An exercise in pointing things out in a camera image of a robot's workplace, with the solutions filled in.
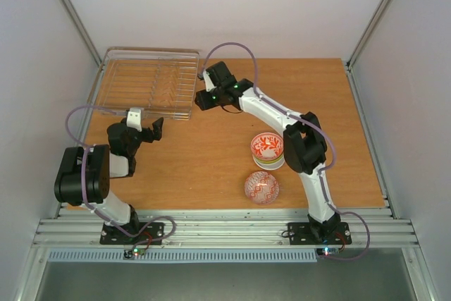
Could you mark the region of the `chrome wire dish rack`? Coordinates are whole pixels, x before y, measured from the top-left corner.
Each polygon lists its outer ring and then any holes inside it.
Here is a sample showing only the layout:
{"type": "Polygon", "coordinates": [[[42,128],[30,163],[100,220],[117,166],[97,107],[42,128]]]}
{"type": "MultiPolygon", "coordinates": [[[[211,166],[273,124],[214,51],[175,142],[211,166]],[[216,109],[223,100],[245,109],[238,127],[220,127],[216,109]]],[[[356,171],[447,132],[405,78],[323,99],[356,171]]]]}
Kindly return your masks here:
{"type": "Polygon", "coordinates": [[[123,116],[140,107],[144,117],[188,120],[198,67],[195,49],[110,47],[88,102],[123,116]]]}

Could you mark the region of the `red floral pattern bowl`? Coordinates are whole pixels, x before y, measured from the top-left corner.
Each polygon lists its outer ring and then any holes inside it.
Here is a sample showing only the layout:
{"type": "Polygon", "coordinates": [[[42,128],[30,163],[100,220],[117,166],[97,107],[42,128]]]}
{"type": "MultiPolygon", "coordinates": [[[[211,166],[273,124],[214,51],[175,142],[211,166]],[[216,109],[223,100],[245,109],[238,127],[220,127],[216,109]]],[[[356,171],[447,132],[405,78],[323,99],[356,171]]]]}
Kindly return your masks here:
{"type": "Polygon", "coordinates": [[[260,133],[251,143],[252,155],[262,161],[275,161],[283,155],[283,139],[275,133],[260,133]]]}

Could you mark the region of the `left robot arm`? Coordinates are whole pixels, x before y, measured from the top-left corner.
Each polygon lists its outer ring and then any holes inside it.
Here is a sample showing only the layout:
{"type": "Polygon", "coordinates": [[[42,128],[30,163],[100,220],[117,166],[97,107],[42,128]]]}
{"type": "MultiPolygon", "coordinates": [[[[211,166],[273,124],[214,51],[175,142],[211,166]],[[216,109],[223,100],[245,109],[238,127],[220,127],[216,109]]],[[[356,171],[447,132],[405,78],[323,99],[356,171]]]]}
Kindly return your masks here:
{"type": "Polygon", "coordinates": [[[162,138],[163,122],[158,118],[150,128],[135,128],[122,120],[107,128],[107,145],[67,148],[54,184],[56,199],[95,213],[104,220],[107,235],[126,243],[138,241],[142,226],[137,213],[111,191],[110,180],[135,174],[138,149],[143,142],[162,138]]]}

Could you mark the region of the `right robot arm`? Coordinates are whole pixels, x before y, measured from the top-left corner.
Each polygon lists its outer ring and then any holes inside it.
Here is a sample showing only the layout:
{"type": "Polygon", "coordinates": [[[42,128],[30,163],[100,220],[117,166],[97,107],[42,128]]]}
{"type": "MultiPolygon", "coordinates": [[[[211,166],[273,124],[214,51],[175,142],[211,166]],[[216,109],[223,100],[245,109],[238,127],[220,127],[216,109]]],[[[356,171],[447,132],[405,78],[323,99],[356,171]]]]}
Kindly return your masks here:
{"type": "Polygon", "coordinates": [[[196,93],[194,102],[202,111],[231,105],[263,121],[283,138],[285,163],[298,173],[307,197],[307,218],[314,241],[330,240],[341,218],[328,189],[326,137],[316,115],[290,110],[250,80],[236,80],[222,61],[202,70],[199,78],[205,88],[196,93]]]}

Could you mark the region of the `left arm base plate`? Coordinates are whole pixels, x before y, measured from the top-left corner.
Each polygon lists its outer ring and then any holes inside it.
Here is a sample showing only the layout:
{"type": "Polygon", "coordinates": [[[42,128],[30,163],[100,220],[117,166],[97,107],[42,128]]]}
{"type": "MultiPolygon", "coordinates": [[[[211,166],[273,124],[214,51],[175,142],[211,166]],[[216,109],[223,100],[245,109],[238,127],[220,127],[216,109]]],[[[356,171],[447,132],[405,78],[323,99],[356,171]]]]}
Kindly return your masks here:
{"type": "Polygon", "coordinates": [[[144,222],[140,222],[138,226],[133,226],[128,229],[124,226],[124,229],[136,237],[130,237],[126,235],[123,231],[120,231],[115,226],[103,225],[101,230],[101,235],[99,243],[101,245],[134,245],[138,242],[143,241],[145,244],[149,242],[149,238],[152,238],[152,245],[160,245],[162,240],[160,237],[164,235],[164,223],[163,222],[153,222],[147,226],[142,232],[138,231],[144,226],[144,222]]]}

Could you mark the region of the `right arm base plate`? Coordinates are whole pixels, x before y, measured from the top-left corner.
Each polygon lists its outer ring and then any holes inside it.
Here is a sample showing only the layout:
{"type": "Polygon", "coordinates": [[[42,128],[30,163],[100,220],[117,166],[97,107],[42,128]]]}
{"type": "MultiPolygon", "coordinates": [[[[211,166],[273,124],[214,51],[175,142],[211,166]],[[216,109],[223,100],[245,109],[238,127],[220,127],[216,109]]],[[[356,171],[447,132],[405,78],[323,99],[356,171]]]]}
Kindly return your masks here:
{"type": "Polygon", "coordinates": [[[326,238],[315,235],[308,222],[292,222],[287,228],[291,245],[351,245],[352,237],[347,223],[340,222],[326,238]]]}

